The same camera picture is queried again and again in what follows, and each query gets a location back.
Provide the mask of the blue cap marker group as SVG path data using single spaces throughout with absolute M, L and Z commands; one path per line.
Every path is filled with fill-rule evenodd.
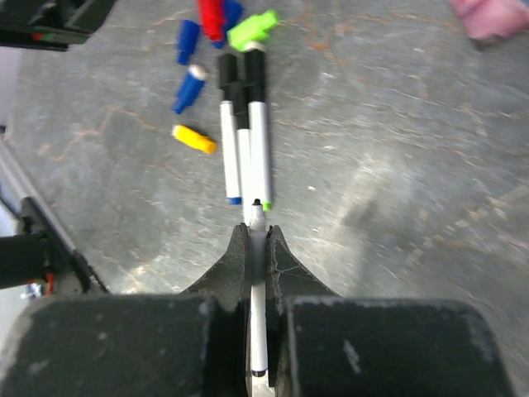
M 250 290 L 250 370 L 262 377 L 268 370 L 265 245 L 267 230 L 263 206 L 258 198 L 251 206 L 250 243 L 252 279 Z

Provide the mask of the yellow pen cap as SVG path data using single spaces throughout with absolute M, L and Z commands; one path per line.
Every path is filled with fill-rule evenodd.
M 172 137 L 184 145 L 206 154 L 212 154 L 217 149 L 217 143 L 210 137 L 184 125 L 175 125 L 172 130 Z

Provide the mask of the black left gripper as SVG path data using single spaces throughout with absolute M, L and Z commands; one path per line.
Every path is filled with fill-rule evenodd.
M 2 0 L 1 46 L 66 51 L 84 44 L 107 20 L 115 0 Z

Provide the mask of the red pen cap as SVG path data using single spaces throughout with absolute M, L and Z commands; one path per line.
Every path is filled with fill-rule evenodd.
M 226 20 L 224 2 L 222 0 L 198 0 L 198 11 L 206 36 L 211 41 L 222 41 Z

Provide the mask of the black cap marker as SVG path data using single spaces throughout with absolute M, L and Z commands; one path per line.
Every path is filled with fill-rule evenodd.
M 233 99 L 239 81 L 237 59 L 233 54 L 225 53 L 217 58 L 217 64 L 218 87 L 222 91 L 220 121 L 226 200 L 230 205 L 241 205 L 242 199 L 238 169 L 236 119 L 233 111 Z
M 253 193 L 251 177 L 250 125 L 245 86 L 241 81 L 236 81 L 231 84 L 231 100 L 233 105 L 233 115 L 236 119 L 243 217 L 245 225 L 249 226 L 252 212 L 251 194 Z

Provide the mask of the blue pen cap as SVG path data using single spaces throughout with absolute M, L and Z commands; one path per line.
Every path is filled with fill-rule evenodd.
M 194 104 L 207 82 L 208 76 L 208 72 L 200 65 L 190 65 L 188 67 L 183 82 L 175 94 L 173 112 L 182 114 L 186 108 Z
M 195 53 L 198 40 L 201 34 L 201 27 L 194 21 L 182 20 L 176 42 L 178 65 L 187 65 Z
M 212 46 L 216 49 L 222 49 L 227 42 L 227 32 L 239 23 L 244 7 L 237 0 L 224 0 L 222 2 L 223 16 L 225 23 L 222 26 L 222 38 L 219 41 L 213 41 Z

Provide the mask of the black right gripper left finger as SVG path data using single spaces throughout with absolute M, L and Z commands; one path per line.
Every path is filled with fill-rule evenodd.
M 234 226 L 224 254 L 183 294 L 212 294 L 225 310 L 249 305 L 251 253 L 248 228 Z

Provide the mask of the green pen cap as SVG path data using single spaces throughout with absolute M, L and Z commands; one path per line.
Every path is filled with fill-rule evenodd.
M 254 14 L 227 32 L 229 45 L 235 50 L 243 51 L 250 41 L 266 39 L 269 32 L 278 24 L 279 16 L 275 10 Z

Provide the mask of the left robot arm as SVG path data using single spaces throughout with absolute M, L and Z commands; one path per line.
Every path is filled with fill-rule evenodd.
M 3 1 L 1 80 L 21 50 L 65 52 L 82 45 L 107 20 L 113 1 Z M 1 287 L 26 286 L 37 298 L 105 293 L 107 286 L 75 246 L 6 141 L 1 142 L 1 206 L 15 219 L 1 239 Z

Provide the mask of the red cap marker group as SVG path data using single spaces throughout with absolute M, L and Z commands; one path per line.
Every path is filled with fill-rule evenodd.
M 272 208 L 273 190 L 269 149 L 269 121 L 267 107 L 266 49 L 258 41 L 244 47 L 245 86 L 250 119 L 250 148 L 254 197 L 263 209 Z

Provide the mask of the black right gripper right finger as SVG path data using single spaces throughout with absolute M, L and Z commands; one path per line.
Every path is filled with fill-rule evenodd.
M 290 251 L 279 226 L 269 228 L 266 246 L 267 314 L 282 314 L 291 295 L 337 296 Z

